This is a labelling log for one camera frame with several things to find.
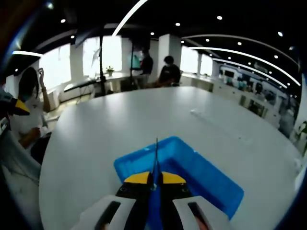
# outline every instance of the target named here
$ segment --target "yellow object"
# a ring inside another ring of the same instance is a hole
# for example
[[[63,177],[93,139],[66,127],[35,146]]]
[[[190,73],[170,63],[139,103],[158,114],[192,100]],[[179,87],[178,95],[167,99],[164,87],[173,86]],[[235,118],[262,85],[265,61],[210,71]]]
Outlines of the yellow object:
[[[124,182],[135,184],[147,184],[149,172],[142,172],[128,177]]]
[[[26,111],[28,113],[30,112],[30,110],[25,106],[25,104],[22,101],[20,101],[19,99],[17,99],[15,107],[19,108],[19,109],[21,109],[23,111]]]
[[[169,172],[162,172],[163,175],[163,183],[164,184],[182,184],[186,183],[185,179],[176,174],[172,174]]]

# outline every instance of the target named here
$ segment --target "blue plastic tray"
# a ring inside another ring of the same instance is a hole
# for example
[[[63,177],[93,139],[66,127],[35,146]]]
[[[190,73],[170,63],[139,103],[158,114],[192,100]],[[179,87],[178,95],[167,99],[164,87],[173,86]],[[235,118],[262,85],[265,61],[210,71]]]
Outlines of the blue plastic tray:
[[[243,198],[243,189],[180,138],[169,137],[158,145],[161,170],[183,177],[194,196],[204,197],[231,219]],[[114,167],[121,182],[133,174],[151,171],[154,155],[155,144],[152,144],[116,159]],[[159,206],[158,188],[150,198],[148,223],[152,229],[162,229]]]

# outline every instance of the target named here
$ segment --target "ceiling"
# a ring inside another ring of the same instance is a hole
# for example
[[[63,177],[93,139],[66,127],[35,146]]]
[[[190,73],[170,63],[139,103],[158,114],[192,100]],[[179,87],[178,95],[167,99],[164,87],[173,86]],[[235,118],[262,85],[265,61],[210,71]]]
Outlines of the ceiling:
[[[103,27],[106,23],[119,23],[138,0],[112,0],[97,2],[94,0],[76,3],[72,0],[52,1],[54,9],[48,9],[45,4],[33,12],[32,17],[25,20],[24,30],[20,30],[15,40],[12,40],[8,51],[21,48],[23,51],[45,53],[62,44],[72,42],[70,36],[82,33],[95,27]],[[295,1],[276,4],[273,1],[202,1],[184,0],[148,0],[128,20],[127,23],[142,26],[140,29],[122,29],[123,36],[137,36],[138,33],[154,32],[154,38],[171,33],[179,37],[190,37],[187,46],[205,46],[230,49],[264,59],[286,71],[299,83],[301,76],[298,73],[298,50],[302,49],[304,36],[303,8]],[[114,28],[105,29],[103,33],[110,35]],[[213,58],[220,58],[254,66],[255,61],[271,71],[273,78],[288,86],[286,92],[299,95],[300,87],[276,68],[239,54],[213,51]],[[4,75],[15,73],[36,61],[37,57],[9,55]]]

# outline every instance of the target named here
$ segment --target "white counter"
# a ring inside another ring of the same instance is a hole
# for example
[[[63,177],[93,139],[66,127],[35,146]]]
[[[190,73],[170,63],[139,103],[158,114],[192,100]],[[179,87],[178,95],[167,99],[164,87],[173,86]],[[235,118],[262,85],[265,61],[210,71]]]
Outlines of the white counter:
[[[264,107],[260,116],[277,129],[279,128],[279,121],[281,119],[279,114],[280,103],[274,106],[266,101],[259,100],[252,92],[241,91],[235,87],[224,84],[220,79],[214,77],[182,73],[180,81],[183,86],[194,86],[207,90],[223,98],[234,101],[245,108],[248,108],[251,101],[260,104]]]

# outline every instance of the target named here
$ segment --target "window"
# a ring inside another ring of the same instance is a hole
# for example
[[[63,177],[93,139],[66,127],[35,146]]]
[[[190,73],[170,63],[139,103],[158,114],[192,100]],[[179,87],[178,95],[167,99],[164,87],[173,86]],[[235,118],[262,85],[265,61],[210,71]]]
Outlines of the window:
[[[83,44],[83,75],[100,73],[99,56],[93,62],[93,55],[99,49],[99,37],[85,40]],[[121,37],[104,36],[102,39],[102,67],[103,72],[111,66],[114,71],[121,71]]]
[[[114,71],[121,71],[121,37],[104,36],[102,39],[103,72],[111,66]]]
[[[51,89],[71,81],[70,44],[45,53],[39,60],[39,67],[44,68],[44,83]]]
[[[213,61],[212,58],[207,55],[201,56],[201,74],[212,75]]]
[[[184,72],[197,73],[198,52],[186,46],[181,48],[180,69]]]

